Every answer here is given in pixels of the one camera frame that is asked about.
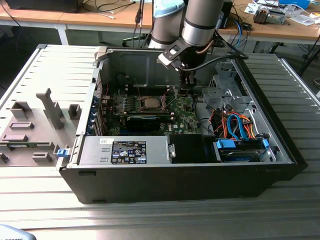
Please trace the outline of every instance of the green circuit board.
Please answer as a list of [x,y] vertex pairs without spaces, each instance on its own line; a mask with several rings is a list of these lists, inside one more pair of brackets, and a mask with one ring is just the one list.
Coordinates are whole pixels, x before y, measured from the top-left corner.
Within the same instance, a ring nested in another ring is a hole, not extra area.
[[[145,96],[145,98],[161,99],[161,96]],[[111,104],[109,105],[111,110],[105,115],[107,135],[164,136],[168,134],[200,134],[201,131],[197,125],[195,113],[193,112],[193,96],[191,94],[179,95],[171,92],[170,94],[167,94],[165,102],[168,104],[171,101],[172,103],[168,105],[165,110],[167,112],[166,115],[160,113],[151,114],[164,119],[164,121],[161,121],[158,131],[130,132],[127,131],[125,124],[128,117],[128,106],[124,107],[124,103],[131,104],[130,116],[132,116],[133,113],[138,113],[140,110],[140,103],[137,100],[137,96],[126,96],[121,92],[113,93],[111,95]],[[169,120],[172,113],[174,113],[174,120]]]

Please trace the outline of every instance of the sticker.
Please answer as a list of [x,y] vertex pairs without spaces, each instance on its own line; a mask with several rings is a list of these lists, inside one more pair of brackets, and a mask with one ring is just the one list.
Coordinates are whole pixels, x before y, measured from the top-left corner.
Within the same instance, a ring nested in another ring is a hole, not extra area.
[[11,145],[11,144],[9,144],[8,147],[9,148],[27,148],[28,146],[27,145],[15,145],[15,144]]
[[113,141],[112,164],[146,164],[147,145],[145,141]]
[[100,138],[100,144],[112,144],[114,140],[114,138]]
[[120,155],[120,152],[119,151],[113,151],[112,152],[112,156],[113,157],[118,157]]

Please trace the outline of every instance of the robotic arm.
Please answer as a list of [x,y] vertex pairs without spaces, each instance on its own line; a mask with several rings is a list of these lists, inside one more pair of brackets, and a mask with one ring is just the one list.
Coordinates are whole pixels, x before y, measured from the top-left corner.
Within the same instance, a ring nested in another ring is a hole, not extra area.
[[171,12],[160,9],[157,16],[156,8],[149,48],[165,48],[159,60],[179,72],[182,90],[191,89],[197,84],[192,69],[205,61],[207,51],[215,44],[214,33],[224,0],[189,0],[187,8],[182,0],[168,1],[167,5],[165,2],[161,7]]

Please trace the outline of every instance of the black computer case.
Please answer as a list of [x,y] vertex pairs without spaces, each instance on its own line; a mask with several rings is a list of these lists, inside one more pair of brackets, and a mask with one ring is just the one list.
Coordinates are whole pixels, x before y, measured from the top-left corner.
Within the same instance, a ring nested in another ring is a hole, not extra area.
[[5,0],[11,9],[34,9],[77,13],[84,0]]

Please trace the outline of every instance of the motherboard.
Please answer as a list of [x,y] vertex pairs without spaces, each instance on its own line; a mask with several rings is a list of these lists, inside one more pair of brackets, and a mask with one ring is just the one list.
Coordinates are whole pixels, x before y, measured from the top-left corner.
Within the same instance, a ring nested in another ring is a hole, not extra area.
[[200,134],[192,94],[175,87],[115,89],[102,101],[105,135],[164,136]]

